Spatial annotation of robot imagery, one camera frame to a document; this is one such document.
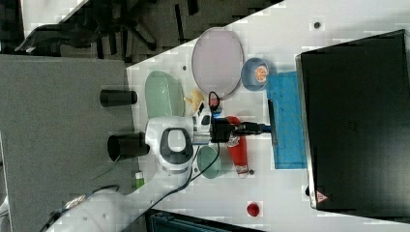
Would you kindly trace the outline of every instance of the blue bowl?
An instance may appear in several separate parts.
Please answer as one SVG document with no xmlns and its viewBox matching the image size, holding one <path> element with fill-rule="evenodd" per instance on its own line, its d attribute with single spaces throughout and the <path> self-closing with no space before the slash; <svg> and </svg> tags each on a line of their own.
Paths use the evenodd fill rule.
<svg viewBox="0 0 410 232">
<path fill-rule="evenodd" d="M 266 63 L 266 61 L 259 59 L 259 58 L 250 58 L 245 62 L 245 64 L 242 66 L 241 70 L 241 80 L 242 83 L 244 84 L 245 88 L 251 91 L 261 91 L 265 90 L 266 88 L 266 81 L 265 82 L 259 82 L 257 81 L 255 77 L 255 70 L 259 66 L 265 66 L 266 69 L 268 70 L 269 74 L 269 66 Z"/>
</svg>

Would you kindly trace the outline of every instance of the orange food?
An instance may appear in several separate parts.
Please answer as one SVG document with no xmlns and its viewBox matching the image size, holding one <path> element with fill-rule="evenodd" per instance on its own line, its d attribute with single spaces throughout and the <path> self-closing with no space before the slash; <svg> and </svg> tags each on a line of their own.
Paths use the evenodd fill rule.
<svg viewBox="0 0 410 232">
<path fill-rule="evenodd" d="M 266 66 L 259 66 L 255 70 L 255 78 L 258 82 L 266 82 L 266 75 L 268 74 L 268 69 Z"/>
</svg>

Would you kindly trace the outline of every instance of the yellow object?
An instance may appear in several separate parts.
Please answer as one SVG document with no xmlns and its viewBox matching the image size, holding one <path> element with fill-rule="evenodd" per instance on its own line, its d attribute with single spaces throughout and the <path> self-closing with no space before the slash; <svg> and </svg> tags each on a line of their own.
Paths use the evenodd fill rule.
<svg viewBox="0 0 410 232">
<path fill-rule="evenodd" d="M 184 98 L 184 101 L 192 105 L 193 112 L 195 112 L 199 104 L 204 101 L 204 97 L 201 92 L 197 89 L 190 91 L 191 98 Z"/>
</svg>

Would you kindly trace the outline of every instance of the white plate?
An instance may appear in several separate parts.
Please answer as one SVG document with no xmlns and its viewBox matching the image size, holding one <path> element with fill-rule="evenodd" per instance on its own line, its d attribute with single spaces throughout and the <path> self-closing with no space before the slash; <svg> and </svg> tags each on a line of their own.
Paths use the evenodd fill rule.
<svg viewBox="0 0 410 232">
<path fill-rule="evenodd" d="M 244 55 L 236 35 L 221 27 L 205 31 L 193 49 L 192 74 L 205 94 L 221 98 L 235 90 L 241 79 Z"/>
</svg>

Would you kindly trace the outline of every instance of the black cylinder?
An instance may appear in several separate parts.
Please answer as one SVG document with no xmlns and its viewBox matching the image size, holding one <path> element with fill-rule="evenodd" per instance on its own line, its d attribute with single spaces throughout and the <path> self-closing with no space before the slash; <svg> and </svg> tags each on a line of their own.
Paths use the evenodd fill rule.
<svg viewBox="0 0 410 232">
<path fill-rule="evenodd" d="M 111 135 L 106 145 L 113 161 L 145 156 L 150 151 L 150 146 L 145 143 L 144 132 Z"/>
<path fill-rule="evenodd" d="M 134 104 L 137 101 L 135 91 L 130 90 L 102 90 L 100 102 L 103 107 Z"/>
<path fill-rule="evenodd" d="M 226 143 L 229 141 L 233 126 L 226 118 L 212 118 L 211 123 L 211 142 Z"/>
</svg>

